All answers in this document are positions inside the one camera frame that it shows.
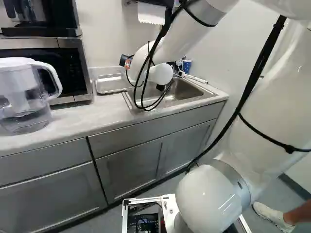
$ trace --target paper towel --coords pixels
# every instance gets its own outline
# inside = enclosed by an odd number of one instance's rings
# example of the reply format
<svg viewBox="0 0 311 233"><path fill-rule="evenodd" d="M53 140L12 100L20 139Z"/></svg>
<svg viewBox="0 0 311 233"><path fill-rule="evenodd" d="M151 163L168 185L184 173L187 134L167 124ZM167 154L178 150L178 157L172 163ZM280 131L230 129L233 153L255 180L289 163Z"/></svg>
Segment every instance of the paper towel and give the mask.
<svg viewBox="0 0 311 233"><path fill-rule="evenodd" d="M165 6L138 2L138 20L141 23L165 24Z"/></svg>

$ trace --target sink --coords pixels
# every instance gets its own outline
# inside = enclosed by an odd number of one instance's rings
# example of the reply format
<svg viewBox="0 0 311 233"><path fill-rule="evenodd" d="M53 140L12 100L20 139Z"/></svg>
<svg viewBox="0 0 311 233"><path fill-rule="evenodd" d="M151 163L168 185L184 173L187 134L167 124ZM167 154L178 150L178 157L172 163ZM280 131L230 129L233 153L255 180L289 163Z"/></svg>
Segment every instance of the sink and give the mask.
<svg viewBox="0 0 311 233"><path fill-rule="evenodd" d="M136 104L141 106L140 99L141 99L142 87L136 90ZM156 84L152 82L148 82L144 98L143 98L143 105L148 106L154 103L163 93L163 91L159 91L156 88ZM134 89L128 89L125 92L126 97L130 101L133 109L136 109L134 105ZM208 91L206 89L201 88L200 86L196 85L195 83L183 79L183 78L173 78L173 84L165 95L162 102L156 108L164 108L168 106L178 105L181 103L187 103L195 100L206 99L210 97L217 96L217 94Z"/></svg>

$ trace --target gray countertop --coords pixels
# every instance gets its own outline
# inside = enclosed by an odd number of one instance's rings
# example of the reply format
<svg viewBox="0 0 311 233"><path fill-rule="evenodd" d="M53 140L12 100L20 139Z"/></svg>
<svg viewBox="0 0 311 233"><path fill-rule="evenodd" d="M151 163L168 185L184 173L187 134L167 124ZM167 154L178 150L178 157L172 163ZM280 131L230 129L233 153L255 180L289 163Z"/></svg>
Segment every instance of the gray countertop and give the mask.
<svg viewBox="0 0 311 233"><path fill-rule="evenodd" d="M228 98L225 92L213 86L195 83L218 96L140 113L130 111L121 93L95 96L92 104L53 110L53 121L37 132L12 136L0 129L0 157L107 132Z"/></svg>

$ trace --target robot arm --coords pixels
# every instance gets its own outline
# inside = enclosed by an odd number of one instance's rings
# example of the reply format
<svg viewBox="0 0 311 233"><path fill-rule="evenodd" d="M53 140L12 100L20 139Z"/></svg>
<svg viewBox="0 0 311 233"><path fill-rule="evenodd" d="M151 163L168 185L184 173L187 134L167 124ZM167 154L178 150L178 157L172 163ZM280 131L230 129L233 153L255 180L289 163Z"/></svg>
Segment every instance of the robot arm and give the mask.
<svg viewBox="0 0 311 233"><path fill-rule="evenodd" d="M161 66L151 68L151 72L157 69L172 69L166 62L176 61L184 57L188 51L195 46L217 23L229 12L239 0L195 0L189 5L188 10L195 15L204 24L200 24L194 20L186 11L181 11L173 21L167 34L161 39L158 44L153 62ZM148 47L151 48L154 41L149 45L141 47L135 54L129 75L133 80L136 80L139 71L149 53ZM147 66L144 68L143 74L140 76L138 85L144 80ZM166 75L158 76L149 74L149 81L157 84L167 84L172 79L173 71L166 72Z"/></svg>
<svg viewBox="0 0 311 233"><path fill-rule="evenodd" d="M284 16L311 21L309 0L255 0ZM193 13L206 24L216 25L237 0L198 0ZM182 11L157 46L153 62L162 64L183 57L212 27L205 27ZM311 31L301 26L291 46L253 90L241 115L273 139L298 148L311 148ZM137 51L130 67L136 79L148 55L147 46ZM161 83L171 77L163 75ZM262 191L305 152L287 153L246 126L240 119L223 141L222 152L209 164L190 172L178 185L180 216L195 233L221 233Z"/></svg>

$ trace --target shoe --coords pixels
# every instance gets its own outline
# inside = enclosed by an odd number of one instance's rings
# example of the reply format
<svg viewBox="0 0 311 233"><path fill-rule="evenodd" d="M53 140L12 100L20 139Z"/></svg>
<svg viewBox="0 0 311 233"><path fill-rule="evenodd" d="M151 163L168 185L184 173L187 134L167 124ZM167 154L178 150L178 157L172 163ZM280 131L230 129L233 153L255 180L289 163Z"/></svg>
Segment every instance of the shoe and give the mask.
<svg viewBox="0 0 311 233"><path fill-rule="evenodd" d="M284 233L291 233L295 228L295 226L292 226L284 221L283 212L281 211L273 210L259 202L254 202L253 209L256 214L258 214L263 219L274 223L276 227Z"/></svg>

